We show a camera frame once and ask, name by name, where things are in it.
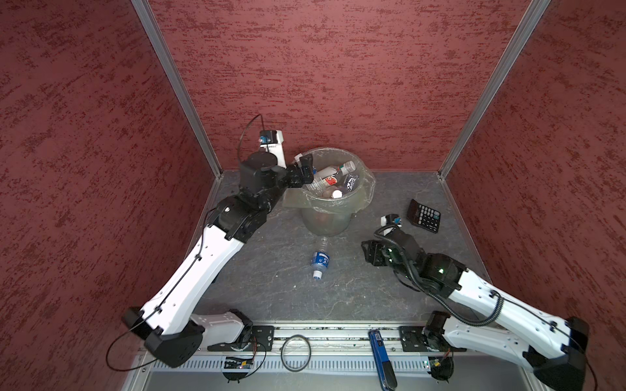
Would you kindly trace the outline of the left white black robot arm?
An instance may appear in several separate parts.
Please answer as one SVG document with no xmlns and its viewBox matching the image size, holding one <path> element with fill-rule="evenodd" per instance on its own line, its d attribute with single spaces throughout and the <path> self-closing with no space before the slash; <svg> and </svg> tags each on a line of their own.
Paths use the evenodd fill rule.
<svg viewBox="0 0 626 391">
<path fill-rule="evenodd" d="M 200 239 L 164 287 L 143 306 L 131 307 L 122 316 L 129 332 L 143 340 L 155 359 L 177 368 L 195 354 L 205 327 L 192 319 L 192 312 L 203 293 L 267 221 L 285 191 L 313 179 L 311 154 L 285 167 L 275 154 L 264 150 L 241 162 L 239 192 L 205 215 Z"/>
</svg>

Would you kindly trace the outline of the red white label water bottle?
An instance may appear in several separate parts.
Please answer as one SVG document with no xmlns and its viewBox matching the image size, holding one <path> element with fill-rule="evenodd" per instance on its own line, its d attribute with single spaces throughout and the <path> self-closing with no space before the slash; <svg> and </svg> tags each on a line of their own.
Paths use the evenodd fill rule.
<svg viewBox="0 0 626 391">
<path fill-rule="evenodd" d="M 337 200 L 344 196 L 343 189 L 336 185 L 326 187 L 322 192 L 322 198 L 326 200 Z"/>
</svg>

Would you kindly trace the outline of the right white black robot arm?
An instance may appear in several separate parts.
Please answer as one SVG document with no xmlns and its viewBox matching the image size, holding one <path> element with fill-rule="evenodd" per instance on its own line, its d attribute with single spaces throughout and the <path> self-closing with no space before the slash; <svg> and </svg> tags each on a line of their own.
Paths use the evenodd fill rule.
<svg viewBox="0 0 626 391">
<path fill-rule="evenodd" d="M 420 347 L 478 351 L 528 369 L 552 390 L 583 389 L 591 370 L 587 322 L 518 300 L 454 258 L 426 252 L 395 224 L 377 229 L 361 248 L 366 262 L 390 267 L 402 285 L 442 306 L 422 327 Z"/>
</svg>

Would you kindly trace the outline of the small blue label bottle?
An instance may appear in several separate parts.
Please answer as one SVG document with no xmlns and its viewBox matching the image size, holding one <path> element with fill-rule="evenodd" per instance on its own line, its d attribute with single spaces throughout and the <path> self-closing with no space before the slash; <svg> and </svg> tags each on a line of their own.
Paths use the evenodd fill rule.
<svg viewBox="0 0 626 391">
<path fill-rule="evenodd" d="M 329 262 L 329 239 L 322 237 L 311 259 L 311 267 L 313 269 L 312 277 L 314 280 L 321 280 L 323 278 L 324 273 L 329 268 Z"/>
</svg>

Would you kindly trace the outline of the blue label bottle cap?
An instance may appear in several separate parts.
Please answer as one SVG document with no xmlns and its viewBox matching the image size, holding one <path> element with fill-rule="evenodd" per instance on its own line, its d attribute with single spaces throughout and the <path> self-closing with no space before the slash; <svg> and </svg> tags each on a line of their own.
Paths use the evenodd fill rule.
<svg viewBox="0 0 626 391">
<path fill-rule="evenodd" d="M 296 156 L 294 157 L 294 159 L 295 159 L 295 163 L 296 163 L 299 167 L 302 167 L 302 166 L 303 166 L 303 163 L 302 163 L 302 158 L 303 158 L 302 153 L 300 153 L 300 154 L 298 154 L 298 155 L 296 155 Z"/>
</svg>

